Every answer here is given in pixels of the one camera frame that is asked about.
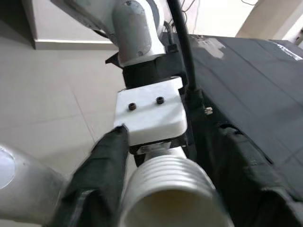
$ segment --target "gray floor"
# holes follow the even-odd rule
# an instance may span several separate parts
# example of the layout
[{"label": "gray floor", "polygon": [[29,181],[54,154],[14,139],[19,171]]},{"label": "gray floor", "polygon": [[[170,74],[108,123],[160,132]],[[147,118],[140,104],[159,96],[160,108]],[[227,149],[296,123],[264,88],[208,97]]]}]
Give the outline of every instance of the gray floor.
[{"label": "gray floor", "polygon": [[0,16],[0,143],[69,177],[112,129],[122,71],[104,63],[113,51],[36,51],[29,31],[10,21]]}]

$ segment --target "white corrugated tube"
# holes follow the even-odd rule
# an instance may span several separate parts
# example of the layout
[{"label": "white corrugated tube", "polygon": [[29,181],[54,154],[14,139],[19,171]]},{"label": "white corrugated tube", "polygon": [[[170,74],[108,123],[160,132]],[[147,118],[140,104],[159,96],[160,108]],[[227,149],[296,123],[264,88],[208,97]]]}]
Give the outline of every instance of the white corrugated tube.
[{"label": "white corrugated tube", "polygon": [[122,199],[119,227],[232,227],[205,171],[173,155],[143,163]]}]

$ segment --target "floor tile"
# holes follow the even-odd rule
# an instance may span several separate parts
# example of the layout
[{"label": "floor tile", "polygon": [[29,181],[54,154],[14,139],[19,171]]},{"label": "floor tile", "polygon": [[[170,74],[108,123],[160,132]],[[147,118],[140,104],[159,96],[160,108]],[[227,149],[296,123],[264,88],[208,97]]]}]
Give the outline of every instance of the floor tile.
[{"label": "floor tile", "polygon": [[95,142],[114,128],[114,111],[85,113],[84,119]]},{"label": "floor tile", "polygon": [[117,92],[125,87],[121,69],[102,58],[64,60],[64,67],[83,113],[115,110]]},{"label": "floor tile", "polygon": [[0,61],[0,128],[80,114],[58,61]]},{"label": "floor tile", "polygon": [[22,150],[69,175],[94,144],[82,116],[0,130],[0,143]]}]

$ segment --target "white wall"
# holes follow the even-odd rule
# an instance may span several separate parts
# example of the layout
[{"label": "white wall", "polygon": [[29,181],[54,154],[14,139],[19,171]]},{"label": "white wall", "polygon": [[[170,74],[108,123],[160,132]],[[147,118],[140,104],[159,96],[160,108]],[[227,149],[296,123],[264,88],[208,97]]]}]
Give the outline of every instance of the white wall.
[{"label": "white wall", "polygon": [[[170,21],[166,0],[160,0],[164,7],[165,19]],[[187,9],[192,0],[186,0]],[[62,40],[79,42],[106,42],[79,22],[62,12],[49,0],[23,0],[25,9],[31,5],[36,27],[37,40]],[[187,12],[187,26],[190,33],[200,35],[235,36],[252,10],[241,0],[196,0]]]},{"label": "white wall", "polygon": [[289,18],[288,23],[293,23],[296,18],[298,18],[294,25],[288,30],[288,32],[283,37],[284,40],[289,40],[292,43],[295,43],[297,37],[300,34],[300,31],[303,29],[303,2],[295,10],[292,16]]},{"label": "white wall", "polygon": [[[165,19],[170,21],[166,0],[161,1],[165,7]],[[257,1],[247,0],[251,4]],[[192,0],[186,0],[183,10],[187,9],[191,2]],[[187,28],[189,33],[197,35],[235,37],[253,8],[241,0],[196,0],[187,13]]]},{"label": "white wall", "polygon": [[238,36],[282,39],[303,13],[303,0],[260,0]]},{"label": "white wall", "polygon": [[50,0],[23,1],[26,5],[32,4],[37,40],[107,41],[61,11]]},{"label": "white wall", "polygon": [[241,0],[201,0],[196,33],[235,37],[252,9]]}]

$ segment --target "white cylindrical object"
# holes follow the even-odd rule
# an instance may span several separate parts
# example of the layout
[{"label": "white cylindrical object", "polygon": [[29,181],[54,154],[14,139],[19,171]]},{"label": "white cylindrical object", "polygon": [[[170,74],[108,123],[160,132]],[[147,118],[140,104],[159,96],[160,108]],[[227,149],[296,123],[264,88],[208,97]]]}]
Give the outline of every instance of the white cylindrical object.
[{"label": "white cylindrical object", "polygon": [[0,144],[0,219],[45,225],[66,186],[60,174]]},{"label": "white cylindrical object", "polygon": [[164,155],[143,163],[130,179],[119,227],[232,227],[205,171]]}]

